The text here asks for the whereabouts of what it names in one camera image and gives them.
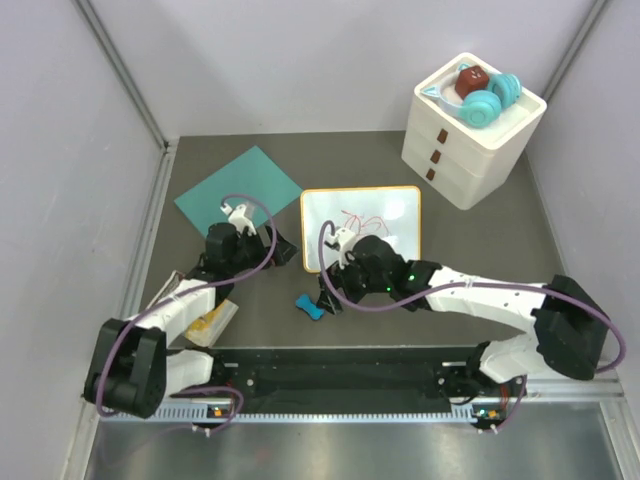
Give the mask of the blue bone-shaped eraser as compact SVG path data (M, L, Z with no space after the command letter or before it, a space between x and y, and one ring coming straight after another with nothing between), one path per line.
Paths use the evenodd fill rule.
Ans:
M325 314L325 311L317 307L308 294L300 295L295 301L295 306L305 312L313 321L320 320Z

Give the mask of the yellow framed whiteboard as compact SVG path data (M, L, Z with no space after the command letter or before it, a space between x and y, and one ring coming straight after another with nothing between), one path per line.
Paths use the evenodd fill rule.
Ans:
M332 221L356 237L374 235L405 259L421 257L421 190L412 185L309 189L300 196L302 259L309 273L320 270L321 225Z

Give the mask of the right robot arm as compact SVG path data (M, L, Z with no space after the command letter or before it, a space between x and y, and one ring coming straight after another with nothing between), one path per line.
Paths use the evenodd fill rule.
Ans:
M597 370L609 319L574 279L510 283L468 275L425 260L406 260L382 239L339 229L321 234L321 251L338 258L322 265L317 305L332 314L359 308L370 294L386 294L393 308L459 313L518 330L508 340L480 343L464 378L487 396L517 377L545 369L589 381Z

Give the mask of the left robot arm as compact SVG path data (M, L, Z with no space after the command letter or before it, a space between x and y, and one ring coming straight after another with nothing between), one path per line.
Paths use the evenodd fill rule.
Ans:
M210 226L204 253L172 292L128 320L107 320L98 333L83 398L103 410L146 419L165 397L190 387L209 397L220 394L227 374L211 354L191 349L169 354L168 347L226 300L240 273L284 266L297 254L279 232L265 230L275 240L273 247L230 223Z

